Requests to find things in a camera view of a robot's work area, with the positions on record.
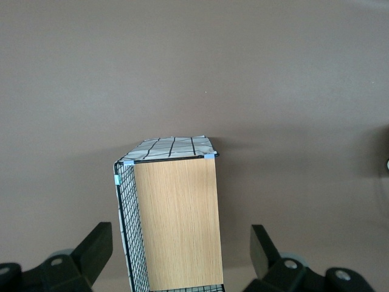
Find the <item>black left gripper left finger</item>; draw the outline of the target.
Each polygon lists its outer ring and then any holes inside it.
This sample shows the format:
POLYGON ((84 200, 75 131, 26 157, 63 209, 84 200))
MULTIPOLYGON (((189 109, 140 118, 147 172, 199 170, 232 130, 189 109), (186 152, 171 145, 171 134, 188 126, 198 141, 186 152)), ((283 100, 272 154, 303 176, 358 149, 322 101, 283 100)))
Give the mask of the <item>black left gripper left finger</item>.
POLYGON ((112 256, 112 224, 100 222, 70 253, 27 272, 28 291, 91 291, 112 256))

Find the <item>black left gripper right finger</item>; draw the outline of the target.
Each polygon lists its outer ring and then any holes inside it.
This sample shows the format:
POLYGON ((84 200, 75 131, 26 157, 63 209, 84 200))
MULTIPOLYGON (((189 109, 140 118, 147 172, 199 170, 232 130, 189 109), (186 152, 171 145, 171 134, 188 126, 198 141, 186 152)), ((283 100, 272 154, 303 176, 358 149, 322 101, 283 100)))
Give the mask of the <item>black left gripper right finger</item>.
POLYGON ((256 273, 245 291, 325 291, 325 278, 296 259, 282 257, 264 226, 250 228, 250 258, 256 273))

